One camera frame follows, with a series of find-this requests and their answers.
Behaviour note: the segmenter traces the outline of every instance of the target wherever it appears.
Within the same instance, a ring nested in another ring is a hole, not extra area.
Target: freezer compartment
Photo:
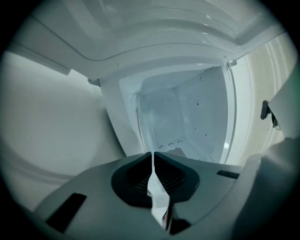
[[[137,101],[148,150],[219,163],[228,119],[222,67],[147,78]]]

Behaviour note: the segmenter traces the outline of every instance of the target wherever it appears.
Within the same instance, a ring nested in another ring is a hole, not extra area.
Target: refrigerator door
[[[95,80],[167,57],[236,60],[284,31],[253,0],[60,0],[35,9],[9,48]]]

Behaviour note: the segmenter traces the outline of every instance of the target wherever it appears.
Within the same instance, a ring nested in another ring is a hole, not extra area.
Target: black slot
[[[238,179],[238,177],[239,177],[238,173],[227,172],[227,171],[223,171],[223,170],[220,170],[219,172],[217,172],[217,174],[221,175],[223,177],[233,178],[233,179]]]
[[[67,226],[79,210],[84,200],[85,195],[73,193],[52,215],[46,223],[55,230],[64,233]]]
[[[268,106],[268,101],[264,100],[262,102],[261,119],[264,120],[270,113],[271,113],[271,109]]]

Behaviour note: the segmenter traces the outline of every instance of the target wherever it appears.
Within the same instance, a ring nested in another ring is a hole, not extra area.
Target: white wall
[[[262,103],[280,90],[296,64],[298,52],[287,33],[238,60],[232,68],[237,98],[236,129],[227,164],[244,165],[284,139],[272,127],[271,115],[261,120]]]
[[[0,72],[3,176],[29,209],[78,173],[125,156],[99,87],[13,53]]]

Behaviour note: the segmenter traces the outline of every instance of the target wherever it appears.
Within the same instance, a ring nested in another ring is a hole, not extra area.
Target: metal bracket
[[[235,65],[237,65],[238,63],[237,63],[237,61],[236,60],[234,60],[234,61],[228,61],[227,60],[227,65],[228,65],[228,67],[233,67],[233,66],[235,66]]]
[[[99,78],[97,78],[95,80],[88,79],[88,82],[89,82],[89,84],[100,87],[100,79]]]

